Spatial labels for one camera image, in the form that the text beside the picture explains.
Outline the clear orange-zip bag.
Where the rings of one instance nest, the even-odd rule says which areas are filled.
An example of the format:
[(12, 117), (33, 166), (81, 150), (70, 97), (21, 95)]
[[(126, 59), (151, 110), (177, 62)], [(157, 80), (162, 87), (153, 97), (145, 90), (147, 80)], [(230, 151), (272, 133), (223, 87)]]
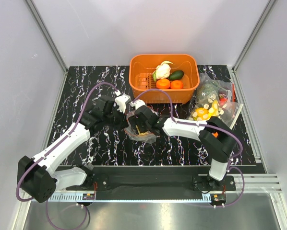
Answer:
[(134, 114), (135, 114), (135, 111), (130, 111), (127, 113), (127, 116), (126, 116), (128, 126), (124, 128), (124, 131), (128, 135), (128, 137), (133, 141), (144, 142), (148, 144), (152, 144), (156, 142), (156, 139), (158, 138), (158, 136), (156, 136), (152, 132), (150, 131), (141, 132), (137, 125), (135, 125), (135, 128), (131, 126), (129, 118), (133, 116)]

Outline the orange fake orange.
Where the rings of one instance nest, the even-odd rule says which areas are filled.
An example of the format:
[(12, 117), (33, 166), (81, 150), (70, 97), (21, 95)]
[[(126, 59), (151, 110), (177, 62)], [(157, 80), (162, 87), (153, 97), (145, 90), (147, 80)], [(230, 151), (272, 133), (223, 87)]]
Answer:
[(171, 82), (168, 79), (159, 79), (156, 81), (156, 88), (157, 89), (169, 89), (170, 84)]
[(180, 81), (180, 80), (174, 80), (171, 82), (170, 84), (170, 89), (173, 89), (173, 90), (180, 90), (183, 88), (183, 82)]

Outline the fake cauliflower with leaves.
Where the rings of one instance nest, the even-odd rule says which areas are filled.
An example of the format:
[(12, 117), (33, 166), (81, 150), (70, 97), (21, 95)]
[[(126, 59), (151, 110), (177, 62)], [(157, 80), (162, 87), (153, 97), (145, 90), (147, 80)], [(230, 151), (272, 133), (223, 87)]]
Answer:
[(173, 65), (173, 63), (170, 61), (163, 61), (160, 65), (158, 65), (153, 72), (154, 81), (168, 78), (171, 71), (170, 65)]

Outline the dark green fake avocado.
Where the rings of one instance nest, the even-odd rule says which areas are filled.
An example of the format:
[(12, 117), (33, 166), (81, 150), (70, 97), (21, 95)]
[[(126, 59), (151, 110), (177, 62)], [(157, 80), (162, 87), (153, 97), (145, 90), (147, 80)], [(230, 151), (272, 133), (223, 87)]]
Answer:
[(176, 81), (176, 80), (181, 80), (183, 76), (184, 76), (184, 72), (182, 70), (176, 70), (169, 75), (168, 79), (170, 81)]

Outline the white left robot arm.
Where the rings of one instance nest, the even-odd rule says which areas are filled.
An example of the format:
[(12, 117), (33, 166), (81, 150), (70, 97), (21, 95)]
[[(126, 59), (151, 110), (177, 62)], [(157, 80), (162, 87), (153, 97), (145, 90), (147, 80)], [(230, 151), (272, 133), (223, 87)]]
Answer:
[(95, 104), (81, 111), (78, 121), (49, 147), (32, 158), (23, 156), (18, 162), (17, 187), (39, 203), (47, 201), (56, 190), (78, 185), (87, 190), (93, 186), (92, 171), (84, 166), (57, 172), (58, 166), (81, 144), (104, 126), (118, 130), (127, 127), (126, 107), (130, 96), (116, 98), (103, 95)]

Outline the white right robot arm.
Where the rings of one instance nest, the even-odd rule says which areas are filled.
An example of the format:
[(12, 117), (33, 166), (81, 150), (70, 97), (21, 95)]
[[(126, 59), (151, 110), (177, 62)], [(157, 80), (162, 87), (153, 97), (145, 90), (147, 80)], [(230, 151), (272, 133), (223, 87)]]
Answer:
[(213, 116), (207, 121), (183, 120), (160, 116), (143, 105), (129, 116), (128, 122), (136, 135), (148, 132), (155, 136), (179, 136), (200, 141), (210, 160), (206, 185), (214, 190), (224, 186), (230, 155), (240, 141), (220, 118)]

